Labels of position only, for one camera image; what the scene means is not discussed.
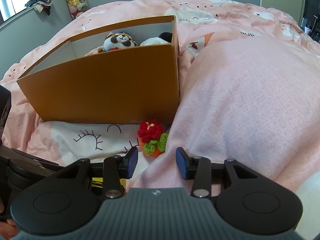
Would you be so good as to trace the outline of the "person's left hand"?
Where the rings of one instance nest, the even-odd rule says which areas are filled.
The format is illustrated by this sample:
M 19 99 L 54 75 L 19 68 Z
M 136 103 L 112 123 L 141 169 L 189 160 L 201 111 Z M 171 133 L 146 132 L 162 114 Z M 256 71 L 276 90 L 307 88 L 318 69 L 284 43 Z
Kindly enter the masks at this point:
M 5 222 L 1 222 L 0 231 L 1 236 L 4 239 L 12 239 L 12 237 L 15 237 L 18 234 L 19 229 L 17 228 L 15 222 L 8 218 Z

